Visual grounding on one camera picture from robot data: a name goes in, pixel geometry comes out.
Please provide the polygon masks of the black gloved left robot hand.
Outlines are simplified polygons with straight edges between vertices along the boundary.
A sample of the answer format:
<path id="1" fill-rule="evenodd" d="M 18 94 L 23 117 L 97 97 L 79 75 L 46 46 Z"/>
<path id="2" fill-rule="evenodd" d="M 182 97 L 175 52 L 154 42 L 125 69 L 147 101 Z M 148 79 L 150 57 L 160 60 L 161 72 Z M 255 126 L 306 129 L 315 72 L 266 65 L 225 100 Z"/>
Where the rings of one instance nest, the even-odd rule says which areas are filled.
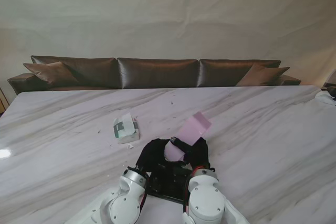
<path id="1" fill-rule="evenodd" d="M 151 140 L 143 148 L 135 167 L 142 172 L 154 172 L 160 169 L 171 169 L 187 165 L 184 161 L 170 162 L 164 157 L 164 150 L 169 139 Z"/>

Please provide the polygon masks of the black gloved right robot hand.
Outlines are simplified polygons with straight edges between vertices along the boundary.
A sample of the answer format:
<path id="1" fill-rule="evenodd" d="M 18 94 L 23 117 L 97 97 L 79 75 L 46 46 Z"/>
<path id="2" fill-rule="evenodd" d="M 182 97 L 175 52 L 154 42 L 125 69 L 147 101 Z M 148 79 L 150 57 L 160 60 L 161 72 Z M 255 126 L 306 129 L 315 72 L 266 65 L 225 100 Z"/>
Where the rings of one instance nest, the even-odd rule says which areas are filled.
<path id="1" fill-rule="evenodd" d="M 170 142 L 184 153 L 183 162 L 190 164 L 193 169 L 211 167 L 208 158 L 208 145 L 204 138 L 200 137 L 193 145 L 189 145 L 177 137 L 171 138 Z"/>

